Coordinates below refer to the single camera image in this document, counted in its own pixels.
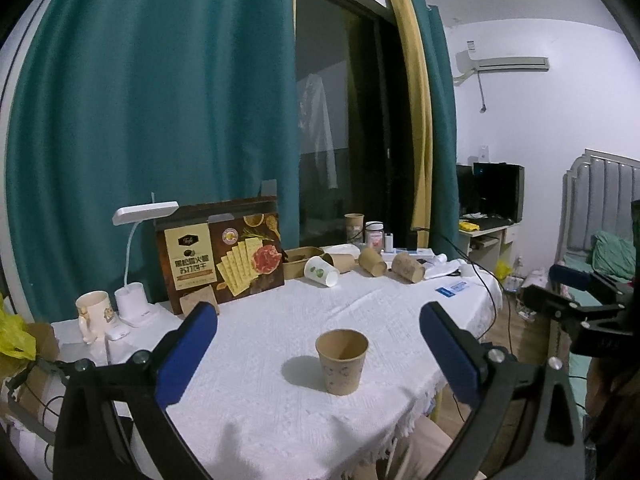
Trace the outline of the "brown paper cup with print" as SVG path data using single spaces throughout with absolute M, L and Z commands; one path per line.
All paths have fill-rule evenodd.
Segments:
M 316 340 L 326 391 L 334 396 L 348 396 L 360 384 L 369 350 L 366 336 L 356 330 L 330 330 Z

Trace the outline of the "brown paper cup by box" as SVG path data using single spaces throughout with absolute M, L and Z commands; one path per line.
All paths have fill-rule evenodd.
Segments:
M 215 309 L 216 314 L 220 313 L 213 287 L 210 285 L 206 285 L 205 287 L 194 290 L 194 292 L 189 292 L 188 294 L 182 296 L 180 298 L 180 307 L 182 313 L 184 315 L 189 315 L 201 302 L 204 302 L 204 304 L 210 304 Z

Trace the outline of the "printed brown cup far right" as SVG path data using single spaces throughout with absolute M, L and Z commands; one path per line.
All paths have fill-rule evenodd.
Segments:
M 404 280 L 416 284 L 424 280 L 425 268 L 408 252 L 400 252 L 393 258 L 392 271 Z

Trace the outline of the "brown paper cup lying right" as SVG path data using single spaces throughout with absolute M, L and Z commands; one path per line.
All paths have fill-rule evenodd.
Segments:
M 374 278 L 379 278 L 387 271 L 386 262 L 381 255 L 372 247 L 365 247 L 360 250 L 358 257 L 359 265 Z

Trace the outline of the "brown paper cup lying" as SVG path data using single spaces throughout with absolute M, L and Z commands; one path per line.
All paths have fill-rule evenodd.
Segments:
M 322 259 L 333 266 L 341 274 L 354 270 L 358 264 L 356 258 L 351 254 L 331 254 L 326 252 Z
M 360 250 L 358 257 L 359 265 L 374 278 L 379 278 L 387 271 L 386 262 L 381 255 L 372 247 L 365 247 Z

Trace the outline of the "white paper cup green print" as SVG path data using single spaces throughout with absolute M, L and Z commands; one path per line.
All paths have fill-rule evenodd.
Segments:
M 340 271 L 322 257 L 313 256 L 305 264 L 304 277 L 322 286 L 333 287 L 340 278 Z

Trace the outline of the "brown paper cup lying middle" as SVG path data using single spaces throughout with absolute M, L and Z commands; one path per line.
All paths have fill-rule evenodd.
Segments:
M 354 270 L 358 264 L 356 258 L 351 254 L 331 254 L 326 252 L 322 259 L 333 266 L 341 274 Z

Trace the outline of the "upright brown cup at back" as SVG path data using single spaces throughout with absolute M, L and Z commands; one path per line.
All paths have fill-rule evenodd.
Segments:
M 364 215 L 350 212 L 344 215 L 346 240 L 352 244 L 363 242 Z

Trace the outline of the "blue and white card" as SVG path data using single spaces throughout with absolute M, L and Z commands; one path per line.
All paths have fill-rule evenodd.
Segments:
M 447 286 L 436 288 L 436 292 L 444 297 L 451 298 L 460 294 L 460 292 L 463 292 L 465 289 L 468 289 L 470 286 L 471 284 L 467 281 L 457 281 Z

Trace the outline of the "white earbuds case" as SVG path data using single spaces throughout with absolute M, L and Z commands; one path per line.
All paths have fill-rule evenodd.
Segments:
M 105 327 L 105 337 L 109 341 L 118 341 L 130 334 L 130 329 L 126 324 L 117 322 Z

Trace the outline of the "black pen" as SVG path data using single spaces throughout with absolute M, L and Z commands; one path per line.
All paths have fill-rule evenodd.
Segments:
M 104 349 L 105 349 L 106 364 L 111 365 L 112 357 L 111 357 L 110 341 L 106 338 L 106 336 L 104 338 Z

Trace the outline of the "cream ceramic mug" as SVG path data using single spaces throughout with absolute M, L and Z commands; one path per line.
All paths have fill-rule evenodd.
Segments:
M 75 301 L 78 326 L 85 344 L 103 339 L 106 331 L 115 323 L 116 314 L 110 296 L 104 290 L 86 292 Z

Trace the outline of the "brown cracker box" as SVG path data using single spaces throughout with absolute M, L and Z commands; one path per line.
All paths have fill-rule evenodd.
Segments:
M 175 314 L 182 296 L 206 285 L 220 306 L 284 284 L 277 197 L 181 206 L 154 228 Z

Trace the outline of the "white small desk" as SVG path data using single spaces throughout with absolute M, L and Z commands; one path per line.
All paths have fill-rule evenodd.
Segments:
M 495 272 L 499 263 L 513 266 L 516 259 L 518 223 L 499 219 L 462 219 L 458 248 L 473 262 Z

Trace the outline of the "teal curtain right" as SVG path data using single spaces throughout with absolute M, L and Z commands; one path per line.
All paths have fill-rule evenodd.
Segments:
M 430 85 L 433 124 L 433 173 L 430 247 L 449 260 L 459 234 L 457 180 L 457 113 L 450 57 L 439 8 L 426 0 L 411 0 L 416 11 Z

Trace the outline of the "teal curtain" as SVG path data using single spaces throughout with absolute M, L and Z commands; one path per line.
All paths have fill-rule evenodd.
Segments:
M 278 187 L 299 239 L 293 0 L 52 0 L 12 103 L 6 204 L 17 273 L 39 321 L 90 290 L 165 293 L 152 230 L 122 206 L 183 205 Z
M 433 173 L 430 247 L 449 260 L 459 234 L 457 180 L 457 113 L 450 57 L 439 8 L 426 0 L 411 0 L 416 11 L 430 85 L 433 124 Z

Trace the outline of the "white textured tablecloth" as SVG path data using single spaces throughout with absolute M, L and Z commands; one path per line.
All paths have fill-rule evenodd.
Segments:
M 471 284 L 447 298 L 436 288 Z M 410 434 L 445 383 L 420 333 L 437 301 L 460 327 L 486 330 L 502 298 L 488 273 L 409 284 L 359 270 L 333 287 L 292 280 L 224 304 L 216 336 L 168 413 L 216 479 L 337 479 Z M 316 350 L 330 330 L 356 330 L 369 350 L 358 389 L 326 391 Z

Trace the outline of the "kraft paper bowl container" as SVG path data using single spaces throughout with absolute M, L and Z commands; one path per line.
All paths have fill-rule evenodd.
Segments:
M 283 275 L 285 280 L 295 280 L 304 276 L 307 261 L 314 256 L 322 256 L 324 251 L 318 247 L 305 246 L 287 249 L 283 252 Z

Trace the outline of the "grey padded headboard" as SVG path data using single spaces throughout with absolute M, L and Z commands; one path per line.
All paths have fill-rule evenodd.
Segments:
M 586 148 L 563 177 L 556 258 L 585 261 L 599 231 L 632 240 L 631 203 L 638 198 L 637 159 Z

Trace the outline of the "glass jar with white lid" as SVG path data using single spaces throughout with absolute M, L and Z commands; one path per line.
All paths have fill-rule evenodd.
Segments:
M 384 224 L 382 221 L 367 221 L 364 225 L 364 241 L 368 247 L 376 252 L 382 252 L 384 236 Z

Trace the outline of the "black monitor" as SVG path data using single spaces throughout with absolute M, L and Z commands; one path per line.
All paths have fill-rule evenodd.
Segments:
M 506 162 L 458 165 L 460 219 L 482 230 L 510 226 L 522 220 L 525 168 Z

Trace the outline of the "yellow plastic bag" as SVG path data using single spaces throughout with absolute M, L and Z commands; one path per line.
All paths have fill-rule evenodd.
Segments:
M 13 377 L 35 362 L 36 338 L 27 331 L 27 324 L 18 314 L 0 311 L 0 377 Z

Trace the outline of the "teal curtain left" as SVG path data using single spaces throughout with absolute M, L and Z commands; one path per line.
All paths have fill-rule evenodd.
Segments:
M 183 205 L 278 187 L 299 239 L 293 0 L 52 0 L 12 103 L 6 204 L 17 273 L 39 321 L 90 290 L 165 293 L 152 230 L 122 206 Z

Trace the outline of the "white air conditioner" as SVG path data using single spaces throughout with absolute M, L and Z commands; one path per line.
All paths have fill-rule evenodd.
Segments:
M 456 54 L 458 69 L 461 74 L 452 80 L 457 86 L 467 79 L 481 73 L 501 72 L 548 72 L 549 59 L 544 56 L 504 56 L 503 58 L 473 58 L 470 51 Z

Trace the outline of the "yellow curtain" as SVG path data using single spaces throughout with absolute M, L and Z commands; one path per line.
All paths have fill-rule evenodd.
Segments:
M 390 0 L 399 30 L 408 82 L 414 162 L 414 200 L 411 226 L 422 231 L 426 246 L 431 225 L 433 177 L 433 115 L 426 55 L 412 0 Z

